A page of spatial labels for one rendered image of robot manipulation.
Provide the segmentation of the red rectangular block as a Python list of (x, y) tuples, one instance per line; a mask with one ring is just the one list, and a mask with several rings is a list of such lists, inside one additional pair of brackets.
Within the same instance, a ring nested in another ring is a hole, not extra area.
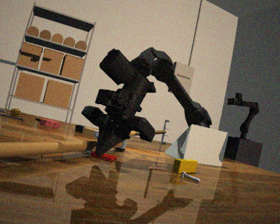
[(50, 119), (41, 119), (40, 125), (45, 126), (45, 127), (50, 127), (50, 128), (59, 128), (60, 122), (55, 121), (55, 120), (50, 120)]

